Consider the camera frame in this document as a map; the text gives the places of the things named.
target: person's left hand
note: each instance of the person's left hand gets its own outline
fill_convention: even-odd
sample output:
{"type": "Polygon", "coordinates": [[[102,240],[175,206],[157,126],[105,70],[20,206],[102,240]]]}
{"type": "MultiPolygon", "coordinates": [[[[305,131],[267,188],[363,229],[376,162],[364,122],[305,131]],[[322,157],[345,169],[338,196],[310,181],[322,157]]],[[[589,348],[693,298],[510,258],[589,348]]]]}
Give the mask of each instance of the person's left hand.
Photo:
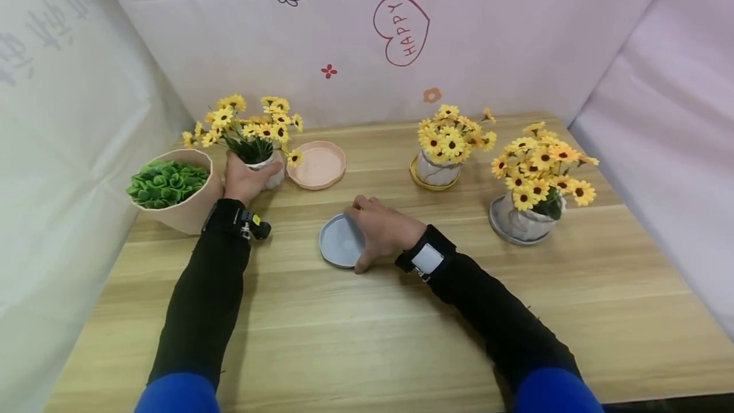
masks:
{"type": "Polygon", "coordinates": [[[225,171],[225,198],[238,199],[246,207],[265,186],[270,177],[283,169],[283,163],[270,163],[259,171],[252,171],[234,152],[227,151],[227,170],[225,171]]]}

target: wood grain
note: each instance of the wood grain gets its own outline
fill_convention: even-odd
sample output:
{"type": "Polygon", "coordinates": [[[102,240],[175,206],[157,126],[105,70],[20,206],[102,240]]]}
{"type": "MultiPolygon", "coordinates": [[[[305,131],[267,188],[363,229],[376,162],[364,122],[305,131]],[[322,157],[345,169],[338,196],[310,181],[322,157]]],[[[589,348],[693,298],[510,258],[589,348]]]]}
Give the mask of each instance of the wood grain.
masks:
{"type": "MultiPolygon", "coordinates": [[[[286,180],[256,201],[274,228],[245,274],[218,398],[225,412],[499,412],[482,344],[457,312],[391,259],[366,275],[320,258],[320,227],[356,194],[438,226],[506,286],[576,355],[603,402],[734,391],[734,345],[594,168],[594,205],[570,210],[541,245],[500,240],[486,207],[503,194],[488,162],[546,113],[498,118],[499,147],[477,153],[458,184],[430,192],[410,179],[414,124],[322,129],[347,173],[325,191],[286,180]]],[[[224,154],[212,151],[217,167],[224,154]]],[[[197,238],[141,216],[69,357],[49,412],[130,412],[153,363],[173,286],[197,238]]]]}

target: blue sleeve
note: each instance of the blue sleeve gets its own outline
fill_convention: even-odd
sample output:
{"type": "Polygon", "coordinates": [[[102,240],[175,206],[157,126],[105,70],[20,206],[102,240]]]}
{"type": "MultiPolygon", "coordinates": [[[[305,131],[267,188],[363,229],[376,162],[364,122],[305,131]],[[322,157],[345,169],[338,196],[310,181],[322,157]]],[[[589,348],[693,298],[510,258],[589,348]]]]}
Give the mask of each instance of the blue sleeve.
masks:
{"type": "Polygon", "coordinates": [[[212,383],[203,376],[174,373],[150,383],[135,413],[219,413],[212,383]]]}
{"type": "Polygon", "coordinates": [[[515,413],[604,413],[578,376],[561,368],[535,370],[515,395],[515,413]]]}

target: empty pink saucer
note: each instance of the empty pink saucer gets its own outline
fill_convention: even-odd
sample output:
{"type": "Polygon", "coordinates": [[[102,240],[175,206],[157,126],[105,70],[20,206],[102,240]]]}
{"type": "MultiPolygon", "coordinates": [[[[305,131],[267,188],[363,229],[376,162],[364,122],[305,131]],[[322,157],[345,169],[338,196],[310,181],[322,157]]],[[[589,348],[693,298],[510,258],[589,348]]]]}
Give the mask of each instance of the empty pink saucer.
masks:
{"type": "Polygon", "coordinates": [[[307,190],[322,190],[342,179],[347,170],[344,151],[331,142],[304,143],[296,150],[303,153],[303,163],[288,167],[288,176],[307,190]]]}

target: person's right hand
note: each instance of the person's right hand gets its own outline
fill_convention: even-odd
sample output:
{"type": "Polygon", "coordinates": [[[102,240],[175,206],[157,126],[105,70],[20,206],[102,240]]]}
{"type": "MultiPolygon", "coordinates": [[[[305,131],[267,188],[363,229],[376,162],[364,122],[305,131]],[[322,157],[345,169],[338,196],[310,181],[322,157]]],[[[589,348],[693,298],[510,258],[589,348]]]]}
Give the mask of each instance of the person's right hand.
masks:
{"type": "Polygon", "coordinates": [[[359,195],[344,214],[357,222],[365,234],[365,250],[354,265],[354,273],[362,274],[376,258],[398,250],[414,247],[426,231],[426,225],[391,207],[383,206],[377,198],[359,195]]]}

